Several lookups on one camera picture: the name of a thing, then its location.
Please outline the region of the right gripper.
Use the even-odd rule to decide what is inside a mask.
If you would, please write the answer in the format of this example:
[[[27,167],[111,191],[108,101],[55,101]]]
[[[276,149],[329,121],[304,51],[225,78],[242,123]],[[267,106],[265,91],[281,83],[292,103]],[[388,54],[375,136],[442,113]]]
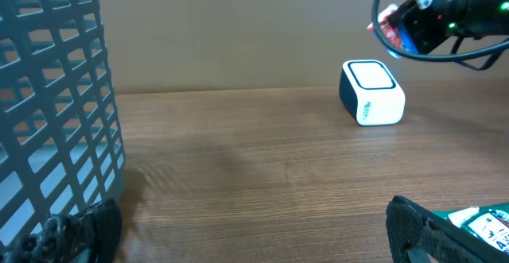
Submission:
[[[456,0],[434,0],[422,9],[418,0],[406,0],[389,16],[402,38],[403,48],[416,54],[429,54],[440,44],[455,36]]]

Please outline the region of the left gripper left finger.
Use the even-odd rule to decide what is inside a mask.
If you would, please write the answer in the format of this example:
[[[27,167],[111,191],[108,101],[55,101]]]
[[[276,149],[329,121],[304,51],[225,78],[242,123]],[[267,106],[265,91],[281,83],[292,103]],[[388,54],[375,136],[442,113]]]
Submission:
[[[104,262],[115,259],[122,237],[122,213],[113,198],[75,215],[51,215],[36,234],[17,237],[1,262]]]

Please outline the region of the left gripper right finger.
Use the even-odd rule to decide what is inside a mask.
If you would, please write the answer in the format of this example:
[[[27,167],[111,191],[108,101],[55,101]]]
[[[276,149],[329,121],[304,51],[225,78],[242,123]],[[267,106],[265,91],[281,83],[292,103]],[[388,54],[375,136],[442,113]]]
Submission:
[[[429,211],[396,195],[386,209],[394,262],[507,262],[508,204]]]

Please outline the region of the red white small packet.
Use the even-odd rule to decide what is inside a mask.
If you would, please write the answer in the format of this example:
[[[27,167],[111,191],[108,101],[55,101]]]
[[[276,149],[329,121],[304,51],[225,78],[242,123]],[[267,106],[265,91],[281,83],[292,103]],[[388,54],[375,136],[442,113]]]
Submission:
[[[402,37],[395,25],[391,25],[389,17],[395,13],[398,9],[398,5],[391,3],[386,9],[382,10],[378,14],[378,25],[383,31],[383,35],[392,45],[397,48],[403,48]]]

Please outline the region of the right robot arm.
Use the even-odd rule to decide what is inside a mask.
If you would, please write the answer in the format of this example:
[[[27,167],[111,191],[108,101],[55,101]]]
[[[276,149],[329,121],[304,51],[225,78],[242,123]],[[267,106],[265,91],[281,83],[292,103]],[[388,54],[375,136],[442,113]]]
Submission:
[[[428,54],[450,37],[508,34],[508,0],[406,0],[389,15],[410,52]]]

